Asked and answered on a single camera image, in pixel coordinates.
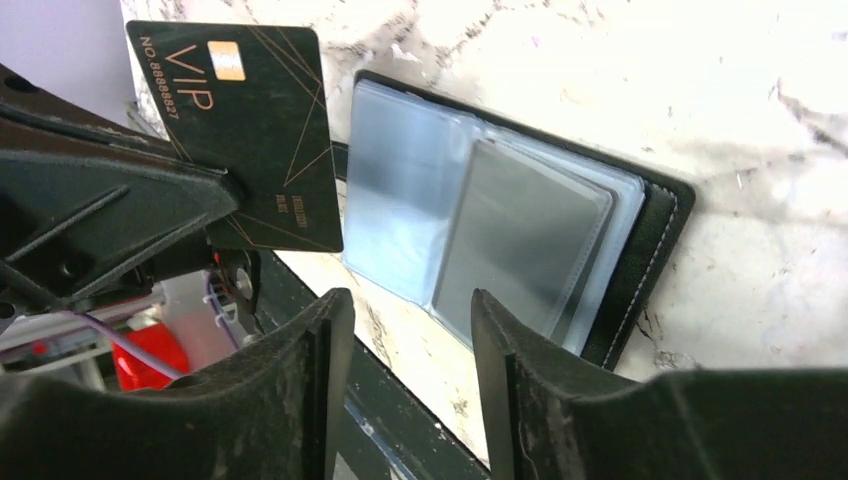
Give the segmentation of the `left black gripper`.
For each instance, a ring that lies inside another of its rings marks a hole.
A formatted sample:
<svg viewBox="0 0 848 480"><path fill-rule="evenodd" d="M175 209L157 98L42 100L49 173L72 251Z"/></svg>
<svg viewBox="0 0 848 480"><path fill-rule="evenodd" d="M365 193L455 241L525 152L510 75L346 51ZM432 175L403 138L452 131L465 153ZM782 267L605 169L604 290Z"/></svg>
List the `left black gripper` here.
<svg viewBox="0 0 848 480"><path fill-rule="evenodd" d="M226 171L1 71L1 314L88 312L207 267Z"/></svg>

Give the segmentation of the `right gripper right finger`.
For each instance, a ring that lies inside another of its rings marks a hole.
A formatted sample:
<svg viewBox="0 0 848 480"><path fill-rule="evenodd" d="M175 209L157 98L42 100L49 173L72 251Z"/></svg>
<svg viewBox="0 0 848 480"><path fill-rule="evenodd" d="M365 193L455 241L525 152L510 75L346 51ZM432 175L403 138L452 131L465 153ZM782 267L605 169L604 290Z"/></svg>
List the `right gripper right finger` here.
<svg viewBox="0 0 848 480"><path fill-rule="evenodd" d="M843 479L843 369L673 370L618 376L471 299L496 479Z"/></svg>

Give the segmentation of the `black VIP credit card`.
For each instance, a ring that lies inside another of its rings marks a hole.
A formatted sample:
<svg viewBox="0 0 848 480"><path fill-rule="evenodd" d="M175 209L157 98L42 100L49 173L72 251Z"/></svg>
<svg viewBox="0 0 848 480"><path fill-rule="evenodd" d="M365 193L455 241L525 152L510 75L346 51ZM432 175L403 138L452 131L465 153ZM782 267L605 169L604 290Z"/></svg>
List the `black VIP credit card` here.
<svg viewBox="0 0 848 480"><path fill-rule="evenodd" d="M126 32L178 156L226 170L243 191L208 227L211 244L340 252L316 32L141 20Z"/></svg>

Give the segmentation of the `black leather card holder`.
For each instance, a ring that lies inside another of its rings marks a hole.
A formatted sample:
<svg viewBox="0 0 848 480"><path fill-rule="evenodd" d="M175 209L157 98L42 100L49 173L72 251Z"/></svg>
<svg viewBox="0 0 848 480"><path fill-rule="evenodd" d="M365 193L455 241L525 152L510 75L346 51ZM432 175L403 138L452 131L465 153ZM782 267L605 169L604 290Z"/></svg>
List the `black leather card holder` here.
<svg viewBox="0 0 848 480"><path fill-rule="evenodd" d="M347 268L471 341L475 289L613 369L695 206L687 182L363 70Z"/></svg>

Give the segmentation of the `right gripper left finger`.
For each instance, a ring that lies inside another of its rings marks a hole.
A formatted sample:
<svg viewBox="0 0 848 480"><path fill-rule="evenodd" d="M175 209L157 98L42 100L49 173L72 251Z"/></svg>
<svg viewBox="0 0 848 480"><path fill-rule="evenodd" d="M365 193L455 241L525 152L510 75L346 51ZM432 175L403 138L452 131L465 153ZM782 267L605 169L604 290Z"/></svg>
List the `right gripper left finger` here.
<svg viewBox="0 0 848 480"><path fill-rule="evenodd" d="M329 479L354 347L351 293L162 390L1 379L5 479Z"/></svg>

